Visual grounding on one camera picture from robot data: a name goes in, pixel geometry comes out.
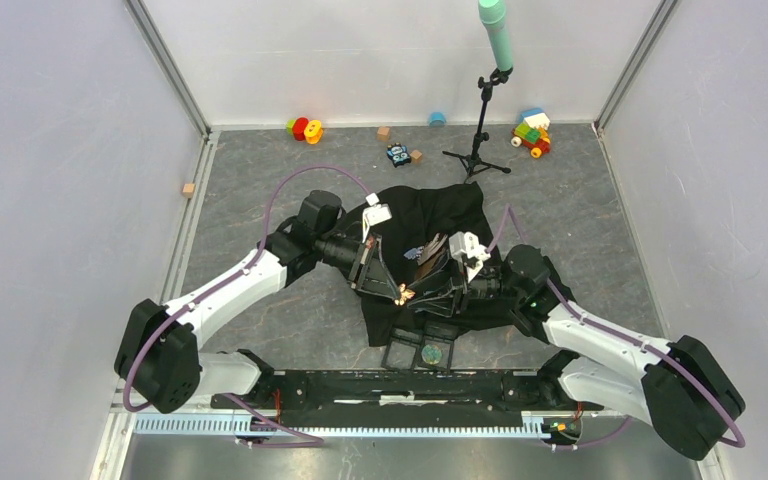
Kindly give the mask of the black printed t-shirt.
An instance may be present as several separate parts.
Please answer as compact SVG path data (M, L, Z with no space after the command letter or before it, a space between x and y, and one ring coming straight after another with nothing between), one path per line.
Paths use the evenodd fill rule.
M394 186L381 191L379 199L388 204L393 218L372 230L382 236L384 262L400 283L418 278L423 269L415 258L407 256L409 251L426 250L437 234L471 232L483 243L492 241L493 233L483 211L484 195L476 183L441 189ZM359 297L372 347L385 345L395 328L418 330L432 321L453 325L460 335L515 325L524 335L545 340L546 335L536 324L546 321L548 313L559 304L548 288L530 297L507 288L498 295L470 298L460 311L440 316L426 308L399 307L368 294L361 293Z

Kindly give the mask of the round green brooch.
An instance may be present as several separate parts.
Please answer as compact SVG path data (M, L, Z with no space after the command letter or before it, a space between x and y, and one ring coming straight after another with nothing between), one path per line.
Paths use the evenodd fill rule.
M425 344L420 351L420 359L426 365L439 365L443 360L443 351L436 344Z

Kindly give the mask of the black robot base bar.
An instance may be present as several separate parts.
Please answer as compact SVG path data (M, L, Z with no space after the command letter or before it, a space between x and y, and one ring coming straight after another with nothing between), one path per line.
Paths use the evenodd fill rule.
M552 392L533 370L284 370L242 399L288 427L515 427L524 412L602 409Z

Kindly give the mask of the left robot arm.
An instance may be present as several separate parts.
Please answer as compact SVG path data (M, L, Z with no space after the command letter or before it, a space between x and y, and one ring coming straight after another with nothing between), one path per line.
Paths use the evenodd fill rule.
M205 341L259 300L290 286L323 263L340 270L351 289L399 302L406 288L385 265L373 227L392 217L368 195L359 220L348 222L336 195L312 191L299 212L259 241L242 261L204 286L165 304L151 299L130 312L114 360L126 383L123 405L171 413L193 396L236 393L250 407L266 405L274 381L246 353L201 354Z

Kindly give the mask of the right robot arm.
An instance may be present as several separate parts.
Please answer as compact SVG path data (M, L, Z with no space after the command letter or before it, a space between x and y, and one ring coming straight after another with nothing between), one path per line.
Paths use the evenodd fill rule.
M691 460L702 460L746 403L710 349L684 335L653 337L602 319L562 289L549 258L517 245L498 264L444 250L421 266L409 309L461 319L482 313L558 348L540 369L537 392L551 408L590 403L651 426Z

